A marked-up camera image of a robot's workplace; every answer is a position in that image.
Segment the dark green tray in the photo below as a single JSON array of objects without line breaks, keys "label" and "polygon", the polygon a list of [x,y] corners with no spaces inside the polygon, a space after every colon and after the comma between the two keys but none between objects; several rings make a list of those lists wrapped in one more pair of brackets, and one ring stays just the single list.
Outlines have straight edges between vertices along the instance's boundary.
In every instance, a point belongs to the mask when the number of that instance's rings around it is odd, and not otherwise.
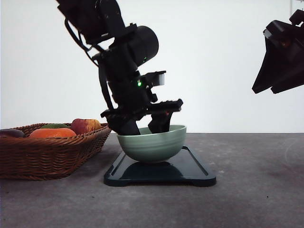
[{"label": "dark green tray", "polygon": [[216,184],[216,176],[188,146],[183,146],[172,158],[154,164],[135,161],[122,152],[104,175],[104,183],[114,187],[138,183],[186,183],[207,187]]}]

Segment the white wall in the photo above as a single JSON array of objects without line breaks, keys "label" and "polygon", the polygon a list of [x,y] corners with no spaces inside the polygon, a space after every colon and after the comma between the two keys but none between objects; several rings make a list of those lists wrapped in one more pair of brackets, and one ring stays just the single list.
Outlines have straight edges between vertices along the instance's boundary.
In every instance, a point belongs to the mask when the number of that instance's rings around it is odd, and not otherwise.
[{"label": "white wall", "polygon": [[[118,0],[125,24],[160,42],[140,67],[167,70],[159,100],[182,98],[172,123],[188,132],[304,132],[304,86],[251,90],[265,54],[262,31],[288,22],[289,0]],[[96,118],[106,109],[97,68],[64,27],[55,0],[1,1],[1,128]],[[144,118],[140,126],[150,121]]]}]

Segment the eggplant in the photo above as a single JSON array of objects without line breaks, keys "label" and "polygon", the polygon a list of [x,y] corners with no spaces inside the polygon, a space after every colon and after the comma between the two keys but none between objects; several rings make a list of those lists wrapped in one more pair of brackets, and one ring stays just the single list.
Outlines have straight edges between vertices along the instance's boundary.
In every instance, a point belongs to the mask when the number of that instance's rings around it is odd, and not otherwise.
[{"label": "eggplant", "polygon": [[1,129],[0,138],[24,138],[25,134],[17,129]]}]

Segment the woven basket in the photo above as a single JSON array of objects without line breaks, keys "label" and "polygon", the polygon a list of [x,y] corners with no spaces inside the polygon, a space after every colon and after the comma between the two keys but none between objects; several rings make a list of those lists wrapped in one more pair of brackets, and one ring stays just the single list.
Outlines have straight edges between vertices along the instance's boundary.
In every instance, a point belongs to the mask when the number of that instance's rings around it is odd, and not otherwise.
[{"label": "woven basket", "polygon": [[[26,136],[46,123],[16,127]],[[67,177],[100,152],[111,129],[68,138],[0,138],[0,179],[53,180]]]}]

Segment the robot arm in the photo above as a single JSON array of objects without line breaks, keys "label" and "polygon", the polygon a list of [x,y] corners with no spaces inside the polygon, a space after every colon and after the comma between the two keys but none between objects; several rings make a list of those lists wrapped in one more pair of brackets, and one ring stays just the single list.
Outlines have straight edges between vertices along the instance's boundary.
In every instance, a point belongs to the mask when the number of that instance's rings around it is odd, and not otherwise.
[{"label": "robot arm", "polygon": [[276,94],[304,85],[304,11],[297,10],[292,24],[272,21],[264,31],[266,54],[253,85],[255,93],[270,87]]},{"label": "robot arm", "polygon": [[[81,40],[96,48],[99,53],[91,60],[97,61],[99,80],[108,110],[101,113],[111,129],[122,135],[140,134],[136,121],[151,114],[149,128],[152,133],[167,132],[173,112],[181,110],[182,100],[154,104],[153,86],[163,85],[165,71],[141,75],[138,67],[153,58],[159,48],[155,33],[146,26],[125,26],[115,0],[57,0],[58,9],[65,15],[65,25],[77,44],[87,53]],[[78,37],[69,27],[71,22]],[[107,50],[99,43],[115,38]],[[118,108],[114,109],[108,86]]]}]

